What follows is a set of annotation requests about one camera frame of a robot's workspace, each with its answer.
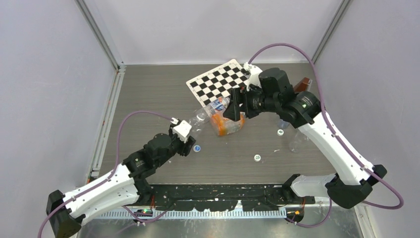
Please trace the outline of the blue white bottle cap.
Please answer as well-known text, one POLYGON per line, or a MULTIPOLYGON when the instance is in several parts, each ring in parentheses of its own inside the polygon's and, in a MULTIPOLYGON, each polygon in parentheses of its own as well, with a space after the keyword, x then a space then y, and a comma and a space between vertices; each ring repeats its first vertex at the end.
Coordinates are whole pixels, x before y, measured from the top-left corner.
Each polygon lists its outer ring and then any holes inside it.
POLYGON ((194 151, 194 152, 200 152, 200 150, 201 150, 200 145, 195 145, 195 146, 193 147, 193 151, 194 151))

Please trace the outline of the clear bottle blue label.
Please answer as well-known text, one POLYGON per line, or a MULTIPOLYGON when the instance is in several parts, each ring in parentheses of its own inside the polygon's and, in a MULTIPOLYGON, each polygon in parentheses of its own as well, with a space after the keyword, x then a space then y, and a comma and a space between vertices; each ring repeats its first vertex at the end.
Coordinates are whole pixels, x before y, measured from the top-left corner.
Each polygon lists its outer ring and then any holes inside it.
POLYGON ((229 97, 218 97, 203 108, 197 110, 195 112, 196 118, 199 121, 208 121, 213 115, 225 111, 229 102, 229 97))

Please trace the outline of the clear plastic bottle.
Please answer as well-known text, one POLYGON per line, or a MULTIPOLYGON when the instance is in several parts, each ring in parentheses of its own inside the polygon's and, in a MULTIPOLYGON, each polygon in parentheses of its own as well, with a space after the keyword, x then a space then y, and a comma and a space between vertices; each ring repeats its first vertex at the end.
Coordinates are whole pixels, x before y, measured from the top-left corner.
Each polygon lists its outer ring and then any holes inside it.
POLYGON ((191 125, 190 135, 194 139, 198 139, 200 134, 202 133, 203 129, 205 128, 206 124, 209 122, 209 119, 202 119, 197 116, 191 117, 187 120, 187 122, 191 125))

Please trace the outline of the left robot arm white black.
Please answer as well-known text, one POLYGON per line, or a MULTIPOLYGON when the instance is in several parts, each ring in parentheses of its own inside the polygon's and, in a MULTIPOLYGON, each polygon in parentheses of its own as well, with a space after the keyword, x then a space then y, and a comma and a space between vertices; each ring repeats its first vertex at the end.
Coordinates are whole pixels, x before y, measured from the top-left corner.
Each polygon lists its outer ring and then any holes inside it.
POLYGON ((167 134, 158 133, 142 149, 130 154, 109 173, 66 193, 48 195, 46 214, 56 238, 69 238, 93 218, 114 208, 147 205, 152 188, 147 177, 174 155, 187 156, 196 140, 186 121, 171 124, 167 134))

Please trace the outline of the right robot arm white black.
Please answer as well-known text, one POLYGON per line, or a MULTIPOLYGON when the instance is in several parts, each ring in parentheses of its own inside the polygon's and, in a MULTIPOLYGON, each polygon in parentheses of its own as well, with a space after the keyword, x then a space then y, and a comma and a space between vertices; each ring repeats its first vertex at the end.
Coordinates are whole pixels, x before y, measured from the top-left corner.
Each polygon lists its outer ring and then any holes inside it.
POLYGON ((283 186, 283 198, 296 203, 302 197, 328 197, 342 208, 350 209, 365 200, 378 183, 370 173, 383 178, 383 165, 366 162, 358 165, 339 143, 339 133, 331 132, 321 113, 320 101, 310 92, 294 91, 287 73, 270 68, 256 74, 258 86, 230 89, 230 102, 223 113, 225 118, 238 121, 242 113, 249 119, 263 112, 277 114, 311 140, 335 169, 325 176, 292 175, 283 186))

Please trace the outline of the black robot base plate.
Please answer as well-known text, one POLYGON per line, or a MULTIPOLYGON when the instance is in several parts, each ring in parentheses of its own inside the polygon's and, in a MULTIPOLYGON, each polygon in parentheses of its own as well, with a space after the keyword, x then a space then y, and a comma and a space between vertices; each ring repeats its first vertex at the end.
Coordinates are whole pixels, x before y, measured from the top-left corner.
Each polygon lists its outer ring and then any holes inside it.
POLYGON ((274 211, 285 205, 312 205, 313 196, 293 195, 280 184, 155 184, 147 205, 160 211, 274 211))

